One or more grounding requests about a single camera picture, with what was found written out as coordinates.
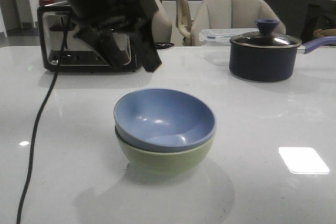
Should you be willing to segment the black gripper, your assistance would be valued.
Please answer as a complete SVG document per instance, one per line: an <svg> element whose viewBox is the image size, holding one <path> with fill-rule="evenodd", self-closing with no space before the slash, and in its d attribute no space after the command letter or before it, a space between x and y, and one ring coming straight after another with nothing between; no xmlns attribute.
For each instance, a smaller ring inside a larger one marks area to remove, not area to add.
<svg viewBox="0 0 336 224"><path fill-rule="evenodd" d="M80 23L74 37L112 68L128 64L128 32L146 72L154 72L162 64L152 34L152 19L158 11L155 0L67 1Z"/></svg>

